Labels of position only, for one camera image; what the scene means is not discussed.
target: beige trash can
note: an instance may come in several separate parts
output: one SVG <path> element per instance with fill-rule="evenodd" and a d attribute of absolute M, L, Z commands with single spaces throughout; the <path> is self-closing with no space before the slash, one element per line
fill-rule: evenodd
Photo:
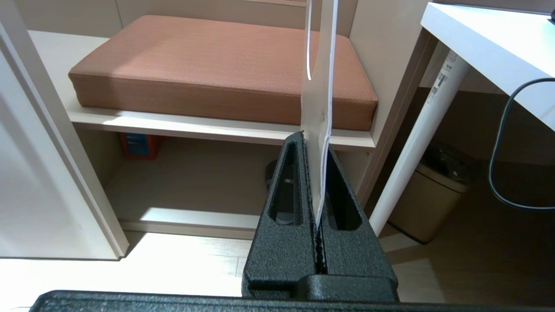
<path fill-rule="evenodd" d="M 389 222 L 421 244 L 429 243 L 468 190 L 473 160 L 448 147 L 430 146 L 397 202 Z"/>

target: floor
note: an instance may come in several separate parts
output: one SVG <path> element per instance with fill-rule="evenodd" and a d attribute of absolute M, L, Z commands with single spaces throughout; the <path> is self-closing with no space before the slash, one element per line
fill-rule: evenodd
<path fill-rule="evenodd" d="M 508 208 L 478 182 L 439 235 L 380 236 L 405 302 L 555 306 L 553 216 Z M 127 232 L 121 261 L 0 259 L 0 312 L 54 289 L 240 296 L 248 240 Z"/>

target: desk leg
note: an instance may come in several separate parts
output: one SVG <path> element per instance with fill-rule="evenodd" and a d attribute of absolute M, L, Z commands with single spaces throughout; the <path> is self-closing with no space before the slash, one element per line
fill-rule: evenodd
<path fill-rule="evenodd" d="M 376 236 L 380 235 L 399 197 L 405 190 L 408 180 L 451 105 L 467 71 L 468 63 L 455 52 L 449 51 L 376 208 L 370 216 L 370 225 Z"/>

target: white card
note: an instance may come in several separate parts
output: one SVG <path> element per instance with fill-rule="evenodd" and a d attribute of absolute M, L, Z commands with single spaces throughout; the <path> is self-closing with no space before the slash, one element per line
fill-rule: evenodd
<path fill-rule="evenodd" d="M 310 55 L 312 0 L 306 2 L 305 53 L 301 93 L 301 130 L 304 132 L 312 212 L 319 227 L 326 192 L 327 149 L 331 136 L 331 100 L 334 80 L 337 0 L 323 0 L 320 40 L 316 56 Z M 310 58 L 316 57 L 310 73 Z"/>

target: orange cushion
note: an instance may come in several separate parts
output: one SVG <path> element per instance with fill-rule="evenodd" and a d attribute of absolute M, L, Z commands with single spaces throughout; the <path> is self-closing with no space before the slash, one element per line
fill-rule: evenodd
<path fill-rule="evenodd" d="M 143 16 L 69 77 L 86 107 L 300 124 L 303 46 L 301 29 Z M 376 94 L 349 39 L 335 51 L 333 126 L 369 130 Z"/>

